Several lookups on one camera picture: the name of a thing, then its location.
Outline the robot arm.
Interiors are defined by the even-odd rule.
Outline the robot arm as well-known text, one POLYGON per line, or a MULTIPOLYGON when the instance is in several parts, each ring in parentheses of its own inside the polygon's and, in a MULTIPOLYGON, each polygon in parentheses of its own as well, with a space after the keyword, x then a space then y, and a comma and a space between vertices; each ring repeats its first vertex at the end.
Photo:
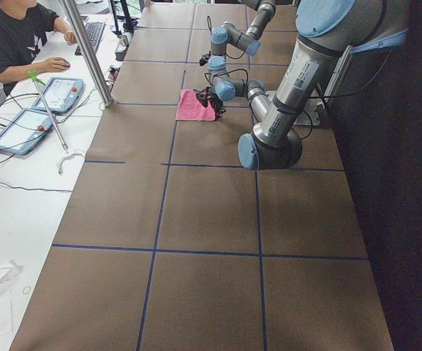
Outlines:
POLYGON ((230 21, 211 31, 207 60, 209 86, 195 92, 216 116, 223 102, 246 97, 257 123, 238 142, 238 157, 247 170, 284 169, 301 157, 301 139, 292 126, 320 81, 331 74, 347 47, 354 53, 387 50, 407 36, 409 1, 300 1, 295 14, 298 36, 293 56, 275 94, 268 97, 259 80, 237 80, 226 70, 227 46, 253 56, 276 13, 277 1, 245 1, 257 13, 241 32, 230 21))
POLYGON ((242 54, 254 56, 260 47, 260 38, 266 26, 276 14, 277 1, 274 0, 243 0, 240 4, 254 10, 257 14, 246 31, 239 31, 234 22, 225 21, 220 26, 212 26, 211 17, 206 18, 210 31, 210 50, 203 54, 199 65, 211 66, 211 59, 223 59, 226 62, 227 46, 239 49, 242 54))

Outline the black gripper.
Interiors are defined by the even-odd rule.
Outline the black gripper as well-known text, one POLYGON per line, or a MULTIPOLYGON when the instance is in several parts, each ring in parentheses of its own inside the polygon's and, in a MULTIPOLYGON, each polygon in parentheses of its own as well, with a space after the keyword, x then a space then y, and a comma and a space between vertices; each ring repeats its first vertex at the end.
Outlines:
POLYGON ((210 57, 211 57, 211 54, 210 54, 210 53, 203 54, 203 55, 201 56, 200 60, 199 60, 199 65, 200 65, 201 67, 203 67, 203 66, 207 65, 207 63, 208 63, 208 61, 209 61, 210 57))
POLYGON ((219 99, 213 87, 208 86, 202 90, 195 89, 194 93, 196 99, 203 107, 208 107, 209 105, 212 107, 216 118, 221 118, 226 112, 223 101, 219 99))

